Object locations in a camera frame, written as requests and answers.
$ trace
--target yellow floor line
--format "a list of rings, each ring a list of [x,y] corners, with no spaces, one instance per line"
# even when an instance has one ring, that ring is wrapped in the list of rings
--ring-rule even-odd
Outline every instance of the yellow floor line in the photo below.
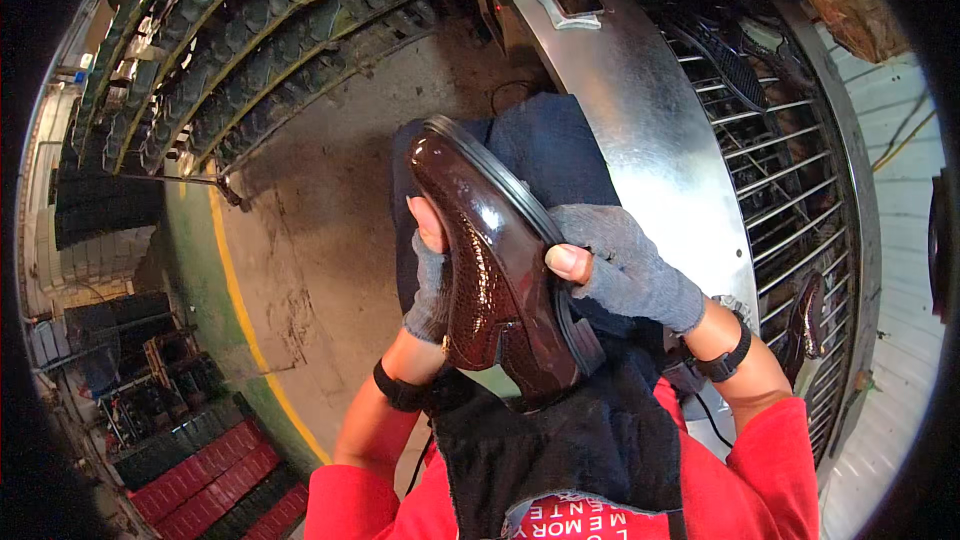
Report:
[[[237,282],[237,274],[234,270],[234,260],[231,258],[231,251],[227,247],[227,233],[224,230],[224,215],[220,210],[220,193],[216,187],[210,186],[210,215],[213,217],[213,233],[217,237],[217,249],[220,251],[220,260],[223,263],[223,275],[226,277],[226,291],[230,295],[230,301],[233,303],[233,310],[236,312],[237,320],[240,322],[240,329],[243,330],[244,338],[246,339],[246,345],[249,346],[249,353],[253,355],[253,360],[256,362],[256,366],[260,369],[261,372],[269,371],[270,366],[267,364],[267,359],[263,357],[263,353],[260,352],[260,346],[257,343],[257,335],[254,333],[254,326],[250,322],[250,315],[247,313],[247,307],[244,305],[243,296],[240,294],[240,284]],[[287,414],[287,417],[290,418],[290,422],[294,424],[296,431],[303,437],[303,440],[306,442],[307,446],[310,447],[310,450],[314,452],[317,458],[324,464],[330,465],[333,461],[330,459],[330,455],[327,454],[327,451],[321,448],[320,443],[317,442],[317,438],[314,437],[313,432],[304,423],[304,420],[301,419],[301,416],[297,414],[297,411],[294,409],[294,405],[290,403],[290,400],[287,398],[286,392],[283,391],[283,386],[281,381],[277,379],[277,375],[273,373],[266,373],[264,377],[267,379],[267,384],[270,386],[273,395],[276,397],[276,402],[280,403],[280,407],[283,409],[283,413]]]

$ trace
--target gray fingerless glove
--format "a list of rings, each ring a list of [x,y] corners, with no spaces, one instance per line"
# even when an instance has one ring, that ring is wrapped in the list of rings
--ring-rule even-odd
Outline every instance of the gray fingerless glove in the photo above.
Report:
[[[620,207],[560,205],[550,210],[570,245],[594,255],[590,281],[573,290],[611,313],[659,321],[678,334],[704,316],[697,284],[664,261],[641,225]]]
[[[414,231],[411,245],[416,253],[414,306],[403,315],[403,327],[413,337],[440,344],[450,321],[450,257],[435,253],[424,244],[420,230]]]

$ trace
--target forearm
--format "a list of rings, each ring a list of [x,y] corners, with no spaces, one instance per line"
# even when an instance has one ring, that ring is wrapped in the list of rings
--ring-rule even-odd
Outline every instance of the forearm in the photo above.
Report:
[[[725,306],[709,298],[704,301],[703,318],[697,327],[686,334],[684,341],[694,357],[711,361],[737,348],[740,323]],[[752,337],[750,350],[737,366],[736,374],[726,381],[715,383],[714,388],[729,404],[738,434],[759,413],[775,402],[793,396],[780,363],[757,336]]]
[[[414,386],[430,383],[443,364],[440,346],[418,340],[402,328],[382,360],[391,379]],[[374,377],[367,377],[343,418],[333,462],[362,467],[393,484],[397,462],[419,416],[392,408]]]

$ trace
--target fingernail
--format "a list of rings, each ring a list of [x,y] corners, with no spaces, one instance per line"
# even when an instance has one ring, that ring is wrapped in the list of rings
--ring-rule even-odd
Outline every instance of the fingernail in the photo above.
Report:
[[[557,244],[546,251],[546,267],[557,273],[570,273],[577,265],[577,253],[562,244]]]

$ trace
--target shoe sole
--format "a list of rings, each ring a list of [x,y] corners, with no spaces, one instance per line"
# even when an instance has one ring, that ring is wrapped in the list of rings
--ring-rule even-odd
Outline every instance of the shoe sole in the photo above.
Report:
[[[428,117],[423,126],[450,138],[454,148],[510,201],[546,246],[562,245],[565,242],[563,233],[544,205],[470,132],[442,114]],[[570,291],[565,283],[558,284],[553,292],[553,310],[563,341],[577,369],[584,377],[590,376],[604,362],[603,349],[600,348],[594,330],[586,319],[573,321],[570,313]]]

